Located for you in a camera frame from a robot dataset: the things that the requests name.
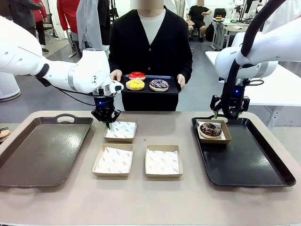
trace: seated person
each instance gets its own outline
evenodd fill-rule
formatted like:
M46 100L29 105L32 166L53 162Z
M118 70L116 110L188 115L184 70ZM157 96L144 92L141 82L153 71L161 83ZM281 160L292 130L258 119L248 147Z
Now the seated person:
M194 25L191 25L189 22L187 22L189 30L189 39L191 38L192 31L197 28L200 30L200 42L204 41L203 37L206 34L204 16L211 14L211 10L204 7L203 3L203 0L198 0L198 4L196 6L192 6L190 8L189 14L187 15L187 19L194 23Z

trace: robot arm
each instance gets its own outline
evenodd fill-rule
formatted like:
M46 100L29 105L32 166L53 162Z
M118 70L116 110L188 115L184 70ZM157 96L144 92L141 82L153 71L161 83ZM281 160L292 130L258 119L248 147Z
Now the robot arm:
M301 18L269 33L258 32L266 19L285 0L270 0L256 15L247 32L235 37L232 47L223 49L215 61L217 74L225 79L222 96L213 96L211 109L222 109L230 119L237 119L247 111L250 100L244 97L245 87L252 78L266 77L275 70L278 61L301 59Z
M0 24L3 31L8 31L0 38L0 71L30 74L45 86L64 91L94 93L97 99L92 114L107 126L116 120L120 111L115 111L113 95L121 91L123 85L110 79L104 51L85 49L78 63L50 61L42 56L40 44L32 34L1 16Z

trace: white table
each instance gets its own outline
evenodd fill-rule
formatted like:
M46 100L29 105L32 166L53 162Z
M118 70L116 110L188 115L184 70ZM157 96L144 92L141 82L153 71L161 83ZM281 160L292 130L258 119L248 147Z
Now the white table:
M219 52L208 51L205 53L210 62L215 65ZM284 106L301 106L301 78L278 65L276 70L268 77L262 79L260 86L246 87L245 96L250 98L250 105L274 106L268 127L274 126Z

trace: desk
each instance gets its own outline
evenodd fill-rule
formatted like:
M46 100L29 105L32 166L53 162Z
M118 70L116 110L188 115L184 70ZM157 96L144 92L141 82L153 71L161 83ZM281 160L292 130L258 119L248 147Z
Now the desk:
M214 66L219 52L208 51L206 56ZM284 106L301 106L301 78L278 65L268 77L262 79L260 86L247 86L245 96L250 98L250 105L273 106L270 111L268 127L274 126Z
M215 27L215 30L214 30L213 41L212 41L212 44L210 46L214 50L218 50L218 51L223 49L224 38L225 38L225 34L226 34L226 30L225 30L226 27L231 27L232 28L232 26L238 25L238 26L241 26L241 27L245 28L243 30L242 29L237 30L237 33L238 33L238 32L245 32L246 28L249 26L248 24L244 24L244 23L238 23L238 22L237 23L231 23L231 22L226 22L226 21L219 22L219 21L214 21L214 19L215 18L211 18L211 20L216 23L216 27Z
M0 145L0 153L34 119L70 113L92 117L90 111L46 111L31 114ZM96 177L92 167L105 126L94 120L67 180L56 188L0 188L0 221L35 225L281 225L301 222L301 167L252 113L249 118L297 183L287 188L227 188L208 179L191 118L212 112L125 113L137 119L134 154L128 178ZM175 144L181 149L180 178L147 178L146 145Z
M225 30L225 36L227 37L227 44L226 44L226 48L229 46L229 41L230 41L230 36L231 35L236 35L239 32L246 32L249 26L241 26L241 29L234 29L233 26L225 26L224 30Z

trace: red clothing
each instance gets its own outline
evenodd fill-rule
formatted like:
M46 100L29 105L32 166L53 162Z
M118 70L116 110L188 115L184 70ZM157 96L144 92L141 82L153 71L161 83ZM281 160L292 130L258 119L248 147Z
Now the red clothing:
M57 12L64 31L68 30L68 24L73 33L77 33L76 11L80 0L57 0Z
M34 3L42 3L42 8L38 9L38 10L34 10L33 14L34 14L34 20L36 22L43 20L43 18L47 17L47 13L46 13L46 9L45 6L42 2L42 0L32 0Z

